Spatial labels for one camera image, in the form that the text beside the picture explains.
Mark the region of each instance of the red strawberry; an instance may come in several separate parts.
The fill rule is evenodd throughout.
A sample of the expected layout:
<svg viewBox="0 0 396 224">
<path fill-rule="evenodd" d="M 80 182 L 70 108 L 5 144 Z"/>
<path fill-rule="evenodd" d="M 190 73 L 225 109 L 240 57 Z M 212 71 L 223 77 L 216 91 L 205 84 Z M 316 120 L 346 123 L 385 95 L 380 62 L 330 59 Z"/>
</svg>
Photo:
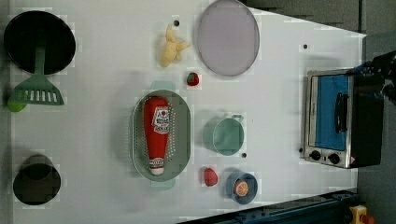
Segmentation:
<svg viewBox="0 0 396 224">
<path fill-rule="evenodd" d="M 196 73 L 189 73 L 187 76 L 187 85 L 196 86 L 199 83 L 199 77 Z"/>
<path fill-rule="evenodd" d="M 218 175 L 216 175 L 216 172 L 212 170 L 211 168 L 206 168 L 204 172 L 204 180 L 205 184 L 208 187 L 214 186 L 218 183 Z"/>
</svg>

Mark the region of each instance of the toaster oven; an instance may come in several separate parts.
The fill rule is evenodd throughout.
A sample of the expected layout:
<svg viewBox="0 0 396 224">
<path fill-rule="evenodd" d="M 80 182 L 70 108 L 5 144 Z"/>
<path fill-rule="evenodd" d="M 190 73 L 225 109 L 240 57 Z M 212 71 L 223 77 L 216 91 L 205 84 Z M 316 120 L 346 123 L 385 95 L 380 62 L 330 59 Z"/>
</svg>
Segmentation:
<svg viewBox="0 0 396 224">
<path fill-rule="evenodd" d="M 306 161 L 340 168 L 381 162 L 384 98 L 379 93 L 384 81 L 347 71 L 308 73 Z"/>
</svg>

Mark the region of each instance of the toaster oven window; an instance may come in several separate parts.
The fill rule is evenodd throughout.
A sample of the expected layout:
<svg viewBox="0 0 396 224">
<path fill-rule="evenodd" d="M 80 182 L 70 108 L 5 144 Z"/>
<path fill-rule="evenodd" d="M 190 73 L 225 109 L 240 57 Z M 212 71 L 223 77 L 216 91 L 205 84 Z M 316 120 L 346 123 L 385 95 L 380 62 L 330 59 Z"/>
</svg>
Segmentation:
<svg viewBox="0 0 396 224">
<path fill-rule="evenodd" d="M 315 147 L 346 150 L 346 133 L 336 131 L 337 95 L 348 94 L 348 77 L 344 75 L 318 77 Z"/>
</svg>

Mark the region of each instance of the ketchup bottle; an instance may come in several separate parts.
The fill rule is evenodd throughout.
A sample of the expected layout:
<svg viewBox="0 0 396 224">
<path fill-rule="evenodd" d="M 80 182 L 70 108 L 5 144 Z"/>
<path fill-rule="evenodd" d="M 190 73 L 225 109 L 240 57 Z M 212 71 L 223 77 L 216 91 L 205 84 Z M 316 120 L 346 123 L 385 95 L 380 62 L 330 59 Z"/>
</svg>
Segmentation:
<svg viewBox="0 0 396 224">
<path fill-rule="evenodd" d="M 165 99 L 155 96 L 146 101 L 144 124 L 149 169 L 153 175 L 161 175 L 169 135 L 169 109 Z"/>
</svg>

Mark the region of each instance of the spatula handle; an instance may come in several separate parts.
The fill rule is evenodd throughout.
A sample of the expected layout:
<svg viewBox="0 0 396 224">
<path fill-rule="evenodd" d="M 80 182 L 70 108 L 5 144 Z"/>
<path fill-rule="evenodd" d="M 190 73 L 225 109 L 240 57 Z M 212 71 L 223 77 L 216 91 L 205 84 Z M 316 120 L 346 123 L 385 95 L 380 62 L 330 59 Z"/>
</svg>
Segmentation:
<svg viewBox="0 0 396 224">
<path fill-rule="evenodd" d="M 44 75 L 44 64 L 46 62 L 46 33 L 37 30 L 35 42 L 35 75 Z"/>
</svg>

